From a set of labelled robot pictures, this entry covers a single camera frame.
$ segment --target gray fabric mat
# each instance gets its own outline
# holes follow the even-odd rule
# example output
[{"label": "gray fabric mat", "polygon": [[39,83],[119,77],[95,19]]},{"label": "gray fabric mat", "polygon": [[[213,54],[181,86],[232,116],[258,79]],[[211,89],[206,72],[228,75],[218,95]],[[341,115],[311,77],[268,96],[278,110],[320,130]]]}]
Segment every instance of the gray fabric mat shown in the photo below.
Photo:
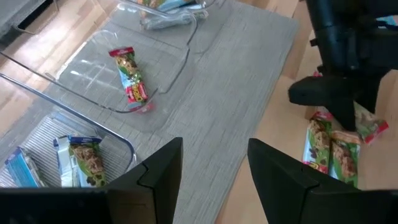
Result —
[{"label": "gray fabric mat", "polygon": [[214,223],[297,27],[292,19],[235,2],[231,17],[196,64],[180,105],[153,133],[142,133],[110,111],[55,86],[47,93],[62,96],[64,103],[128,138],[141,159],[173,137],[183,137],[183,175],[174,223]]}]

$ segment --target wooden floor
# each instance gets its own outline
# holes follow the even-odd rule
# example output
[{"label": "wooden floor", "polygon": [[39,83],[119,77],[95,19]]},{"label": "wooden floor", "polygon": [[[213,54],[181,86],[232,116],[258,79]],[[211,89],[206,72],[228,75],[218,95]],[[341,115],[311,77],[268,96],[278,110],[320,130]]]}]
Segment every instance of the wooden floor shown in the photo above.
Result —
[{"label": "wooden floor", "polygon": [[[108,0],[100,0],[102,5]],[[275,86],[264,116],[257,128],[256,138],[278,148],[288,155],[301,160],[305,130],[306,108],[290,104],[287,89],[296,80],[311,75],[320,64],[318,50],[308,45],[313,37],[311,23],[305,2],[298,0],[243,0],[283,16],[293,17],[300,22],[300,29],[286,60],[284,69]],[[60,0],[60,14],[49,22],[36,36],[22,35],[6,52],[18,58],[39,72],[52,75],[65,63],[67,58],[106,20],[114,4],[102,10],[96,1]],[[40,27],[54,13],[47,10],[29,28]],[[0,58],[0,72],[38,89],[48,85],[43,79],[12,62]],[[361,189],[398,188],[398,83],[396,72],[382,81],[377,103],[377,114],[387,119],[390,130],[371,147],[363,147],[359,162]],[[25,93],[0,79],[0,136],[7,131],[26,110],[32,101]],[[260,201],[252,182],[248,160],[243,160],[234,181],[233,188],[220,211],[217,224],[266,223]]]}]

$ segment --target gray mat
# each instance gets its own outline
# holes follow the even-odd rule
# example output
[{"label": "gray mat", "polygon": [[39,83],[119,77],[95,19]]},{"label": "gray mat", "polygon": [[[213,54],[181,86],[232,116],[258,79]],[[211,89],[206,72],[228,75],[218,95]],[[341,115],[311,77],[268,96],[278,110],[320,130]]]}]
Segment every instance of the gray mat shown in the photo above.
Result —
[{"label": "gray mat", "polygon": [[109,111],[47,90],[130,140],[145,159],[175,136],[184,140],[183,177],[174,223],[213,223],[233,183],[279,77],[298,24],[292,19],[234,3],[215,43],[165,126],[141,133]]}]

